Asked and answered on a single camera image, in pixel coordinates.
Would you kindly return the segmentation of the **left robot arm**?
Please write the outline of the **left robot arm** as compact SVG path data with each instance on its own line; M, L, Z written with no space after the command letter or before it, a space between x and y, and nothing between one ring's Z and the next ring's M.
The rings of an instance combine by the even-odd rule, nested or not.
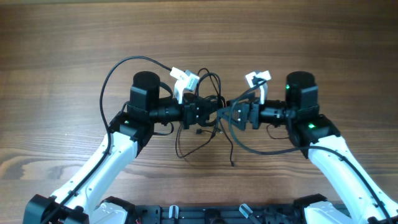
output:
M89 160L51 196L35 195L25 207L23 223L140 223L134 204L103 194L118 174L157 135L157 123L175 121L184 128L193 124L213 126L210 114L224 107L224 99L198 96L202 81L194 73L173 69L175 88L161 82L153 72L133 77L130 99L106 124L106 135Z

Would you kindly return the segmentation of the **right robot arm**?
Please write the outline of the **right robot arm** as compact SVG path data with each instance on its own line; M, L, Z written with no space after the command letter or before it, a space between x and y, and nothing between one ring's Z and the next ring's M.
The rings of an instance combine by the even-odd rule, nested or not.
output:
M397 202L386 195L354 158L339 129L318 104L318 85L309 72L287 75L285 99L268 100L268 71L246 75L250 88L218 110L229 129L254 129L267 123L285 126L292 151L301 151L328 179L349 214L322 195L296 200L302 223L397 223Z

